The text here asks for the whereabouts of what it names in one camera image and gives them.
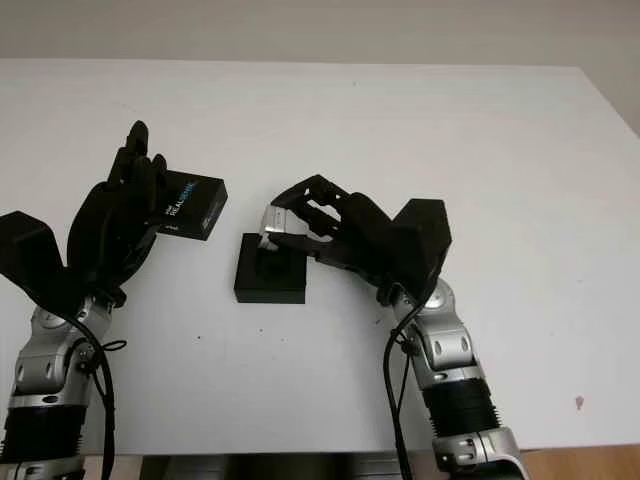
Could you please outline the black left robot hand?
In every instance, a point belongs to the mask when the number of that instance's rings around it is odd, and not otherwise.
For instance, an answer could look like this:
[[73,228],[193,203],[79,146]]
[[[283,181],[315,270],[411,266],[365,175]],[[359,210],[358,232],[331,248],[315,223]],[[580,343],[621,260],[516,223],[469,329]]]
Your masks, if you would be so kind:
[[89,192],[67,241],[67,268],[91,294],[120,307],[122,285],[142,266],[161,225],[167,164],[148,157],[149,131],[137,120],[106,180]]

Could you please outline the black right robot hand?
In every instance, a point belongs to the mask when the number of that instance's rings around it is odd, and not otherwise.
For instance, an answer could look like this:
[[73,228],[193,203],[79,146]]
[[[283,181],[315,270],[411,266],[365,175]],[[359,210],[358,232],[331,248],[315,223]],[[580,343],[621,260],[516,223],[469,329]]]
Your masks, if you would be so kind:
[[369,197],[316,174],[282,192],[271,205],[293,213],[318,237],[273,233],[272,243],[353,272],[381,291],[394,287],[391,219]]

